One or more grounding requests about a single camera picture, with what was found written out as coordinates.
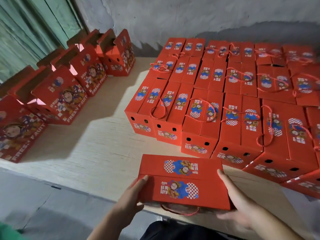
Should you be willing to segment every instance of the gray wall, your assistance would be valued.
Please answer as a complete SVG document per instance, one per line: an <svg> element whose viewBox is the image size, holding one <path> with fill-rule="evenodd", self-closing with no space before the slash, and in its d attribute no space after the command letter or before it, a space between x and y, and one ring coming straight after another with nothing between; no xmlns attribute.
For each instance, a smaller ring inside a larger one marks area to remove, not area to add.
<svg viewBox="0 0 320 240"><path fill-rule="evenodd" d="M320 0L75 0L89 30L126 28L136 56L169 37L320 47Z"/></svg>

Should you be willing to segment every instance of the hand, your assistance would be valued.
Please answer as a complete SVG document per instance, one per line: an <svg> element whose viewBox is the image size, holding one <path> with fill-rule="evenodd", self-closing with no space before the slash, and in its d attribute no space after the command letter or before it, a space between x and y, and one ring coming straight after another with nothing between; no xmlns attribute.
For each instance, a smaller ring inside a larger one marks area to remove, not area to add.
<svg viewBox="0 0 320 240"><path fill-rule="evenodd" d="M138 182L135 179L132 184L124 191L118 202L111 210L111 214L114 215L113 219L119 220L119 226L121 229L128 226L135 214L142 211L144 204L138 203L138 194L143 188L143 186L148 181L148 176L140 179Z"/></svg>
<svg viewBox="0 0 320 240"><path fill-rule="evenodd" d="M233 202L234 206L237 208L235 211L230 211L224 214L218 213L217 217L221 220L234 220L240 225L246 228L252 228L252 223L248 217L248 213L255 208L259 208L256 202L246 196L220 169L218 169L218 175L225 184L229 197Z"/></svg>

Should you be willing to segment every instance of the dark clothing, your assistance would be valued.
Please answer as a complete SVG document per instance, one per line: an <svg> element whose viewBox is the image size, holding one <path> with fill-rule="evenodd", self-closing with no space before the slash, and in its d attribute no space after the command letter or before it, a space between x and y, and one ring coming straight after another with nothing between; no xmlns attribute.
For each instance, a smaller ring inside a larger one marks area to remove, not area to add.
<svg viewBox="0 0 320 240"><path fill-rule="evenodd" d="M140 240L226 240L216 231L197 225L183 225L175 221L156 221L152 223Z"/></svg>

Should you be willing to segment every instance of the wooden table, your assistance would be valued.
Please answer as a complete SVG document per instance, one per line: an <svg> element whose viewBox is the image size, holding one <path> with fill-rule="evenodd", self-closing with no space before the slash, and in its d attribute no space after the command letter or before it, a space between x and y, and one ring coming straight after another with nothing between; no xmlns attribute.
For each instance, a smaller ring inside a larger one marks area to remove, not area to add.
<svg viewBox="0 0 320 240"><path fill-rule="evenodd" d="M72 125L50 125L21 163L0 160L0 167L116 201L137 177L143 153L188 156L178 146L135 134L124 113L152 62L154 58L137 58L129 77L107 78ZM249 197L305 239L314 239L278 184L228 166L224 170ZM242 238L260 239L254 232L239 232L232 222L215 215L183 217L159 208L145 209Z"/></svg>

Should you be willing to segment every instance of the left hand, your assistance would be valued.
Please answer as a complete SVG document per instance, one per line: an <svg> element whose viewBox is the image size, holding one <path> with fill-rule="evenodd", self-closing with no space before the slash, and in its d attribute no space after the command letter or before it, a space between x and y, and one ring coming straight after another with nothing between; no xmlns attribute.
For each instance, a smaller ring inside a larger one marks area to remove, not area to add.
<svg viewBox="0 0 320 240"><path fill-rule="evenodd" d="M144 208L144 204L137 205L138 194L148 181L148 176L144 176L144 178L140 179L136 183L135 181L136 179L124 191L118 202L111 210L112 214L115 216L114 218L119 220L119 225L122 229L130 225L135 214L142 211Z"/></svg>

